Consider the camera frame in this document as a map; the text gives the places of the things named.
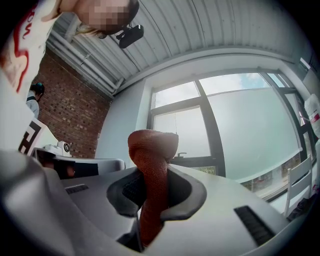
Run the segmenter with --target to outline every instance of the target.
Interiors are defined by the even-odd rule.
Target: ceiling
[[[108,95],[158,71],[155,67],[160,64],[168,67],[171,60],[195,52],[252,48],[297,60],[305,47],[300,28],[278,3],[269,0],[139,2],[132,26],[143,25],[144,37],[127,49],[119,48],[114,35],[105,39],[73,36],[77,19],[72,13],[64,13],[55,23],[55,36],[50,35],[48,46]],[[57,34],[66,41],[58,40]]]

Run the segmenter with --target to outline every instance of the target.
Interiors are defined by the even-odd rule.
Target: white chair
[[[288,193],[286,198],[286,204],[283,215],[288,217],[291,210],[296,207],[297,203],[290,206],[291,200],[299,195],[303,190],[309,186],[308,193],[305,193],[304,198],[308,199],[311,197],[312,191],[312,162],[310,156],[296,166],[293,169],[288,169]]]

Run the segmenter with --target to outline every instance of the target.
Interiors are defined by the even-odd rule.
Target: black camera
[[[116,39],[120,40],[119,47],[125,49],[132,45],[134,42],[138,41],[144,36],[145,30],[142,25],[137,25],[135,27],[126,27],[123,32],[116,36]]]

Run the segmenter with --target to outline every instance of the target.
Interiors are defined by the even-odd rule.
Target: black vent
[[[141,173],[125,184],[122,189],[122,194],[140,208],[147,198],[144,175]]]
[[[71,187],[66,187],[65,191],[70,195],[72,193],[77,193],[82,190],[87,190],[89,187],[85,184],[81,185],[76,185],[76,186],[71,186]]]
[[[234,211],[258,246],[263,245],[275,236],[249,206],[235,208]]]

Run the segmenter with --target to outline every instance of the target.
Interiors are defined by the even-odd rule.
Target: window frame
[[[293,107],[291,106],[289,100],[286,97],[286,94],[295,94],[302,103],[304,103],[305,101],[303,100],[298,90],[293,85],[293,83],[279,69],[278,70],[262,69],[258,67],[258,68],[236,68],[236,69],[228,69],[228,70],[219,70],[219,71],[209,72],[209,73],[200,74],[200,75],[193,75],[185,79],[177,80],[170,84],[166,84],[166,85],[159,86],[152,89],[152,99],[150,103],[150,111],[149,111],[148,122],[147,122],[148,129],[153,129],[154,118],[155,116],[158,116],[158,115],[173,113],[176,111],[197,107],[197,106],[200,107],[202,112],[211,156],[189,157],[189,158],[176,157],[175,159],[172,159],[170,161],[171,164],[176,164],[176,165],[191,167],[191,168],[201,167],[200,165],[202,165],[202,167],[215,166],[215,169],[216,169],[215,175],[226,177],[225,157],[224,157],[222,141],[221,141],[218,125],[216,122],[216,118],[211,108],[208,97],[212,95],[230,93],[231,91],[206,95],[200,83],[200,80],[205,78],[210,78],[210,77],[216,77],[216,76],[231,75],[231,74],[246,74],[246,73],[260,74],[261,77],[269,84],[269,86],[274,89],[277,96],[282,101],[283,106],[288,111],[289,117],[291,118],[291,121],[292,121],[292,125],[296,131],[298,143],[302,148],[302,151],[300,151],[301,162],[307,159],[307,147],[304,139],[305,133],[309,135],[309,139],[310,139],[311,151],[313,156],[312,163],[314,164],[316,162],[316,149],[315,149],[316,136],[312,130],[310,121],[308,121],[303,126],[300,125],[300,120],[298,120]],[[284,87],[278,87],[276,82],[268,75],[268,73],[275,74],[276,77],[283,83]],[[155,95],[157,92],[160,92],[181,84],[190,83],[190,82],[194,82],[194,85],[196,86],[199,93],[198,97],[182,100],[179,102],[175,102],[175,103],[171,103],[168,105],[155,108],[155,100],[156,100]],[[252,88],[247,90],[261,90],[261,89],[264,89],[264,88]],[[302,111],[304,112],[303,113],[304,116],[305,115],[308,116],[304,108]],[[286,190],[287,190],[287,186],[283,187],[277,192],[274,192],[271,195],[268,195],[266,197],[266,200],[270,202],[276,199],[277,197],[279,197],[279,195],[282,195],[283,193],[285,193]]]

